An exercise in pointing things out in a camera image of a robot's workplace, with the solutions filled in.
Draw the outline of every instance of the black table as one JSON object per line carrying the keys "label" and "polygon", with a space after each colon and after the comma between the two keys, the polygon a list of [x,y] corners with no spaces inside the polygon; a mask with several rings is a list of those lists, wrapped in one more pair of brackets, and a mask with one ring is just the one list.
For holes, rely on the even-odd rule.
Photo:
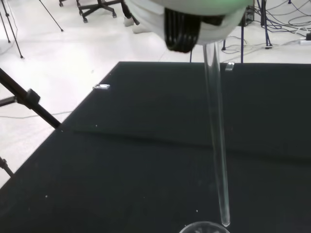
{"label": "black table", "polygon": [[[311,66],[222,65],[231,233],[311,232]],[[0,190],[2,233],[220,223],[203,64],[119,63]]]}

